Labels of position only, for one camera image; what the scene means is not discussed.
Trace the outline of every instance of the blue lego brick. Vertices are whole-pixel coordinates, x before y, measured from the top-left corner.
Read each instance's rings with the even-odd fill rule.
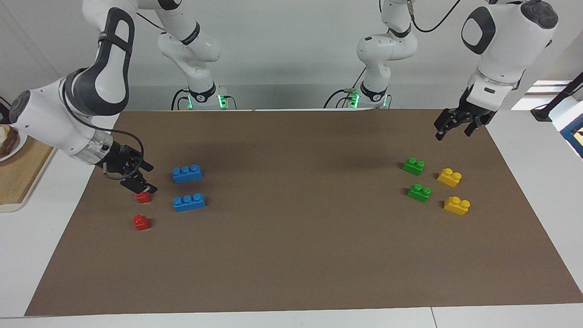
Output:
[[[184,183],[202,179],[201,167],[194,164],[190,168],[188,166],[184,166],[182,169],[173,169],[172,179],[176,183]]]
[[[172,205],[177,212],[186,212],[203,208],[206,206],[205,196],[202,194],[186,195],[184,197],[176,197]]]

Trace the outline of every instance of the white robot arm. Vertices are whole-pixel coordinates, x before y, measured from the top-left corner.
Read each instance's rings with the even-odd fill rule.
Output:
[[[541,0],[497,1],[474,10],[462,40],[481,59],[456,109],[445,109],[434,125],[436,138],[469,123],[467,136],[488,124],[504,98],[518,87],[526,69],[552,42],[559,22],[553,7]]]
[[[141,142],[140,151],[122,146],[107,133],[110,130],[90,123],[93,116],[118,114],[128,103],[133,17],[138,5],[138,0],[84,0],[83,15],[100,31],[95,62],[50,85],[21,93],[10,108],[9,122],[75,159],[103,168],[106,177],[135,193],[155,193],[157,188],[139,171],[153,169],[144,161]]]
[[[381,19],[389,28],[388,32],[365,37],[357,46],[356,53],[366,65],[364,81],[356,91],[358,107],[383,107],[391,80],[387,62],[409,58],[417,51],[407,0],[384,0]]]
[[[221,95],[226,91],[215,84],[206,66],[219,59],[220,44],[201,29],[186,5],[186,1],[140,1],[141,9],[156,11],[166,29],[158,38],[158,48],[183,71],[189,96],[196,107],[222,109],[226,104]]]

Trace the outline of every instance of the wooden cutting board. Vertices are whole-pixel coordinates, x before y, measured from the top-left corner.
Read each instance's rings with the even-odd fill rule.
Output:
[[[24,205],[52,150],[52,147],[28,137],[14,156],[0,162],[0,212],[14,212]]]

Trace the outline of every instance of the green led light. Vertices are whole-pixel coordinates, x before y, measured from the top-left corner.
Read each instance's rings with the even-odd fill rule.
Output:
[[[227,101],[224,99],[223,96],[219,95],[219,105],[221,109],[227,108]]]
[[[356,108],[359,105],[360,95],[358,93],[354,93],[352,96],[352,100],[350,101],[350,107]]]

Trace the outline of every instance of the black cable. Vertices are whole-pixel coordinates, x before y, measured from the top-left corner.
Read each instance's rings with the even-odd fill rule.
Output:
[[[4,100],[4,102],[8,105],[8,107],[12,107],[12,104],[8,102],[8,100],[6,100],[6,98],[0,96],[0,99]]]
[[[166,32],[166,30],[164,30],[162,27],[160,27],[160,26],[158,26],[158,25],[154,24],[154,22],[153,22],[153,21],[149,20],[148,18],[146,18],[146,17],[145,17],[144,15],[142,15],[141,13],[137,13],[137,14],[138,14],[138,16],[140,16],[141,18],[144,18],[144,20],[146,20],[146,22],[148,22],[148,23],[150,23],[150,24],[152,24],[152,25],[156,26],[156,27],[157,27],[157,28],[159,28],[160,30],[162,30],[162,31]]]
[[[180,97],[180,99],[178,100],[178,103],[176,103],[176,106],[178,107],[178,110],[180,110],[180,100],[188,100],[188,97]]]
[[[233,96],[225,96],[224,98],[225,99],[232,99],[233,100],[233,103],[235,104],[235,109],[238,109],[237,108],[237,101],[235,100],[235,97],[233,97]]]
[[[334,107],[334,108],[338,108],[338,105],[340,105],[340,102],[341,101],[344,100],[344,103],[346,103],[346,101],[349,100],[349,99],[350,99],[350,97],[341,98],[340,100],[338,100],[338,102],[336,103],[336,107]]]
[[[333,94],[332,94],[332,95],[331,95],[331,96],[328,98],[328,100],[326,100],[326,103],[324,104],[324,107],[323,107],[323,108],[326,108],[326,107],[328,106],[328,103],[330,102],[330,100],[332,100],[332,98],[334,98],[334,96],[336,96],[338,93],[342,93],[342,92],[346,92],[346,91],[344,91],[344,89],[340,89],[340,90],[338,90],[338,91],[334,92],[334,93],[333,93]]]
[[[573,91],[573,92],[569,93],[569,96],[572,96],[572,95],[576,94],[576,93],[577,93],[577,92],[579,92],[579,90],[581,90],[582,88],[583,88],[583,85],[581,85],[581,86],[580,86],[580,87],[579,87],[577,90],[575,90],[575,91]]]
[[[354,89],[356,87],[356,85],[358,84],[360,78],[363,76],[364,71],[366,71],[366,66],[363,68],[363,71],[360,73],[359,77],[356,78],[356,81],[352,85],[352,89]],[[342,103],[342,108],[344,108],[344,106],[346,105],[346,100],[347,99],[345,99],[344,102]]]
[[[423,30],[417,25],[417,22],[415,22],[415,14],[413,13],[413,2],[409,2],[408,4],[411,7],[411,20],[413,21],[413,25],[415,25],[415,28],[417,30],[419,30],[419,32],[422,32],[422,33],[430,33],[430,32],[437,30],[437,28],[440,27],[441,24],[443,24],[443,22],[447,19],[447,17],[449,17],[449,14],[451,14],[454,11],[455,7],[458,6],[460,1],[461,0],[457,0],[455,2],[455,4],[453,5],[453,7],[451,7],[451,9],[447,12],[447,14],[445,14],[443,19],[437,25],[435,25],[432,29],[429,29],[429,30]]]
[[[180,89],[180,90],[176,91],[176,93],[174,94],[174,97],[172,98],[172,104],[170,105],[170,110],[174,110],[174,104],[176,103],[176,98],[178,98],[178,95],[182,92],[188,92],[188,89]]]
[[[555,96],[555,98],[553,98],[553,100],[551,100],[545,108],[541,110],[531,110],[532,115],[537,121],[547,121],[550,112],[553,111],[563,100],[565,100],[565,98],[571,96],[574,92],[579,91],[580,88],[578,89],[578,87],[582,84],[583,72],[577,75],[573,81],[569,82],[569,84],[567,84],[567,86],[561,92],[559,92],[559,94]]]
[[[123,175],[121,177],[112,177],[109,176],[107,174],[107,172],[103,172],[103,175],[105,175],[106,178],[110,179],[110,180],[125,180],[131,176],[133,176],[136,172],[138,172],[138,170],[140,169],[140,167],[142,166],[142,164],[144,163],[144,145],[142,143],[142,141],[140,140],[140,138],[136,137],[135,135],[131,134],[130,132],[126,132],[126,131],[122,131],[122,130],[115,130],[115,129],[106,129],[106,128],[101,128],[98,126],[95,126],[93,124],[87,123],[85,121],[83,121],[82,119],[80,119],[77,115],[75,115],[73,113],[73,111],[71,110],[71,108],[69,107],[69,104],[67,103],[67,98],[65,96],[65,88],[63,88],[62,92],[61,92],[61,96],[63,98],[63,104],[65,105],[65,108],[67,109],[67,111],[69,112],[69,114],[79,123],[85,125],[86,127],[90,127],[90,128],[94,128],[95,130],[100,130],[100,131],[105,131],[105,132],[111,132],[111,133],[118,133],[118,134],[125,134],[128,135],[130,137],[132,137],[133,139],[135,139],[138,144],[140,145],[140,152],[142,153],[140,156],[140,160],[138,161],[138,164],[136,165],[136,168],[133,169],[132,172]]]

